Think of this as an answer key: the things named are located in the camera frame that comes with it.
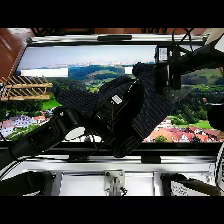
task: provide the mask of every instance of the screen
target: screen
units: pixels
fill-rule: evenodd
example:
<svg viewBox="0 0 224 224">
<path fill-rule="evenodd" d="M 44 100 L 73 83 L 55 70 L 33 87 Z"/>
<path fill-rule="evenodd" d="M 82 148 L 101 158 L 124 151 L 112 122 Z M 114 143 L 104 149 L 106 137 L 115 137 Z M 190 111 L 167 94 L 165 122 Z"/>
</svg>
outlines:
<svg viewBox="0 0 224 224">
<path fill-rule="evenodd" d="M 60 104 L 54 98 L 56 88 L 97 92 L 106 82 L 120 76 L 134 79 L 132 67 L 138 62 L 155 63 L 155 45 L 97 45 L 27 47 L 14 74 L 14 85 L 27 88 L 12 91 L 11 99 L 1 98 L 0 127 L 8 141 L 47 122 Z M 144 142 L 217 142 L 223 141 L 219 130 L 213 130 L 207 111 L 224 92 L 219 69 L 203 69 L 182 77 L 188 94 L 176 102 L 170 116 L 164 119 Z M 95 141 L 101 138 L 94 136 Z M 90 140 L 92 136 L 73 139 Z"/>
</svg>

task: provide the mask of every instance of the sky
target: sky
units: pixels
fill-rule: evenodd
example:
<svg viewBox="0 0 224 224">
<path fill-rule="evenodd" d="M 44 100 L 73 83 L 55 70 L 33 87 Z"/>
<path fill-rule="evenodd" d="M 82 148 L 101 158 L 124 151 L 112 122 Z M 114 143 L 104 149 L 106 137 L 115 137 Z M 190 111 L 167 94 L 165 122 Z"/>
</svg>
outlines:
<svg viewBox="0 0 224 224">
<path fill-rule="evenodd" d="M 28 47 L 18 70 L 57 64 L 154 61 L 155 45 Z"/>
</svg>

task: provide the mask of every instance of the dark striped fabric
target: dark striped fabric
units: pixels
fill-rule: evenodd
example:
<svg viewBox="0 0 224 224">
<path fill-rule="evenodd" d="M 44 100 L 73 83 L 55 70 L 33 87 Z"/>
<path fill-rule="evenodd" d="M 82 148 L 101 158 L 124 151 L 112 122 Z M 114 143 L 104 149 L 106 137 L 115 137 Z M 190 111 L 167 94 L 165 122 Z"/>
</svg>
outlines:
<svg viewBox="0 0 224 224">
<path fill-rule="evenodd" d="M 124 135 L 125 137 L 121 135 L 113 142 L 113 155 L 117 158 L 127 156 L 137 148 L 172 111 L 172 103 L 168 98 L 156 92 L 156 72 L 152 71 L 153 67 L 154 65 L 142 63 L 133 67 L 133 74 L 144 88 L 144 101 L 130 127 L 126 127 L 130 134 Z M 97 111 L 103 117 L 105 114 L 100 108 L 105 101 L 114 95 L 122 99 L 133 82 L 133 79 L 123 76 L 104 84 L 98 93 L 62 91 L 56 99 L 63 106 L 73 106 L 85 116 L 91 117 Z"/>
</svg>

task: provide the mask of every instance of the landscape picture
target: landscape picture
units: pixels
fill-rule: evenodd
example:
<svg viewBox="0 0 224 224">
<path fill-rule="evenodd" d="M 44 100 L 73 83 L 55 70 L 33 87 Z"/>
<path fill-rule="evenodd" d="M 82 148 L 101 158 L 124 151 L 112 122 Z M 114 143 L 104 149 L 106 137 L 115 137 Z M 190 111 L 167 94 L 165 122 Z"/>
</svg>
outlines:
<svg viewBox="0 0 224 224">
<path fill-rule="evenodd" d="M 60 105 L 54 98 L 57 88 L 97 92 L 104 83 L 120 76 L 134 78 L 130 72 L 133 65 L 155 63 L 154 52 L 153 45 L 27 48 L 14 76 L 22 77 L 26 72 L 27 78 L 32 79 L 33 74 L 43 77 L 48 71 L 52 75 L 46 79 L 53 85 L 47 90 L 49 99 L 0 101 L 2 137 L 18 140 L 47 122 L 53 109 Z M 54 75 L 61 68 L 67 68 L 67 77 Z M 190 93 L 175 103 L 170 116 L 144 142 L 223 141 L 222 133 L 213 130 L 207 120 L 211 104 L 223 98 L 224 79 L 220 70 L 203 69 L 187 74 L 182 77 L 182 86 L 190 87 Z"/>
</svg>

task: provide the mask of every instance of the screen bezel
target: screen bezel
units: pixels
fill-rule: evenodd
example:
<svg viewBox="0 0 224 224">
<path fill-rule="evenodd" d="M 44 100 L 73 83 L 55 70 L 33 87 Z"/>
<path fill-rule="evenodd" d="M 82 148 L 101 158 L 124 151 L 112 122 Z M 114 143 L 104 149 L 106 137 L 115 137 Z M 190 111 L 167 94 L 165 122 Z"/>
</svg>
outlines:
<svg viewBox="0 0 224 224">
<path fill-rule="evenodd" d="M 132 35 L 131 40 L 114 40 L 114 41 L 97 41 L 97 37 L 102 35 L 85 35 L 85 36 L 64 36 L 64 37 L 34 37 L 27 39 L 26 44 L 21 48 L 21 51 L 11 69 L 9 77 L 14 75 L 19 63 L 27 47 L 49 47 L 49 46 L 93 46 L 93 45 L 158 45 L 172 46 L 171 35 Z M 203 46 L 205 41 L 202 38 L 196 37 L 193 39 L 193 45 Z M 189 45 L 188 40 L 184 40 L 181 45 Z M 17 141 L 0 142 L 0 151 L 13 146 Z M 131 155 L 217 155 L 220 142 L 212 143 L 141 143 L 141 145 L 133 150 Z M 54 148 L 45 152 L 45 154 L 82 154 L 94 151 L 92 143 L 77 143 L 77 142 L 62 142 Z M 99 152 L 100 155 L 111 155 L 111 150 L 105 148 Z"/>
</svg>

